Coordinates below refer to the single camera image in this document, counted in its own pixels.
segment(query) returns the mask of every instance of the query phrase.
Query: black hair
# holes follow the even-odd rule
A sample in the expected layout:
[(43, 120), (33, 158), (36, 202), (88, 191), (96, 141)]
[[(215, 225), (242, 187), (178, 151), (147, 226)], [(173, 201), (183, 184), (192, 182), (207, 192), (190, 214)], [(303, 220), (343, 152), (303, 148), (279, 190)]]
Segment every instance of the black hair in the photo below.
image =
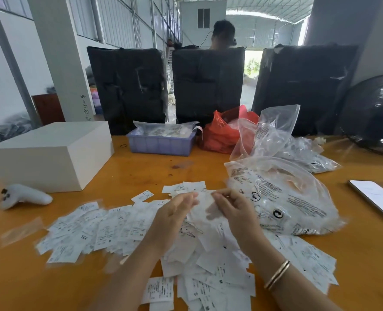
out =
[(217, 21), (213, 28), (213, 37), (220, 36), (226, 39), (232, 39), (235, 37), (235, 27), (227, 20)]

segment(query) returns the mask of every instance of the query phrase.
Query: table surface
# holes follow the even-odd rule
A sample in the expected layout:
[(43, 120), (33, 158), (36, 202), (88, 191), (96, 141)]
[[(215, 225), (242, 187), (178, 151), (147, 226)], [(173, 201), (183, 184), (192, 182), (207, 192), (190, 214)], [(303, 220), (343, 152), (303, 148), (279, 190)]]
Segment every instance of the table surface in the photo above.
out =
[[(102, 199), (106, 208), (131, 203), (135, 195), (150, 190), (154, 199), (167, 198), (163, 185), (182, 181), (206, 181), (208, 189), (220, 189), (227, 178), (224, 162), (228, 155), (201, 151), (196, 146), (189, 157), (132, 154), (127, 138), (114, 136), (115, 154), (83, 191), (54, 193), (48, 206), (21, 204), (0, 210), (0, 235), (41, 216), (48, 225), (85, 202)], [(324, 155), (343, 167), (317, 175), (332, 196), (341, 216), (349, 223), (326, 236), (306, 236), (305, 240), (337, 259), (329, 298), (344, 310), (383, 310), (383, 216), (355, 193), (346, 182), (372, 180), (383, 186), (383, 156), (358, 148), (347, 139), (324, 145)], [(176, 165), (189, 165), (177, 168)], [(79, 265), (47, 268), (50, 253), (38, 255), (34, 243), (45, 230), (7, 247), (0, 247), (0, 311), (4, 310), (79, 310), (85, 309), (109, 278), (103, 268), (107, 257), (102, 251), (85, 256)], [(250, 272), (255, 272), (251, 265)], [(160, 262), (151, 277), (162, 276)], [(252, 310), (278, 310), (269, 293), (256, 277), (256, 298)], [(182, 299), (174, 300), (176, 311), (186, 311)], [(148, 310), (148, 305), (139, 310)]]

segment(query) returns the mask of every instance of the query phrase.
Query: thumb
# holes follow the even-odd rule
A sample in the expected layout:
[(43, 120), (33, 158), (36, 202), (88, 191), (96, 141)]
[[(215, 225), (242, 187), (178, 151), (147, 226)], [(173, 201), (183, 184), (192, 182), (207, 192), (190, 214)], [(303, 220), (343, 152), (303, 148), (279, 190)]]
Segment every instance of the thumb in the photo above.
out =
[(189, 213), (193, 205), (194, 196), (192, 194), (185, 194), (183, 201), (178, 205), (176, 211), (172, 215), (176, 220), (183, 221)]
[(234, 206), (230, 204), (227, 198), (225, 198), (223, 195), (219, 193), (213, 193), (212, 196), (217, 206), (219, 207), (219, 209), (222, 211), (225, 217), (229, 219), (233, 215), (233, 212), (235, 211)]

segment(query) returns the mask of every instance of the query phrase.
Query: purple plastic bin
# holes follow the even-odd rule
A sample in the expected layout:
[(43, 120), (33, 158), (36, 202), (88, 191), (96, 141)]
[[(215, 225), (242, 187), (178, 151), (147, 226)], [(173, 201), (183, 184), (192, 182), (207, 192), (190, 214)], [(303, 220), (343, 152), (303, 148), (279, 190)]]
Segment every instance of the purple plastic bin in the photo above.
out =
[(188, 138), (172, 138), (167, 136), (135, 135), (135, 130), (127, 134), (131, 152), (148, 154), (189, 156), (194, 145), (196, 131)]

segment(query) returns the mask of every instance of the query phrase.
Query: bracelet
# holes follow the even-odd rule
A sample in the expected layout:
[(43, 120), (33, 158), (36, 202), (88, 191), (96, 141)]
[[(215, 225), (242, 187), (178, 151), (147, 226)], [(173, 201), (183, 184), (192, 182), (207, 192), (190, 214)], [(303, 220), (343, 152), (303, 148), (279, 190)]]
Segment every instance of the bracelet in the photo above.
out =
[(264, 288), (266, 290), (271, 290), (271, 288), (276, 284), (276, 282), (282, 277), (282, 275), (286, 272), (288, 267), (290, 266), (289, 260), (286, 260), (282, 265), (278, 268), (276, 273), (271, 277), (271, 279), (265, 284)]

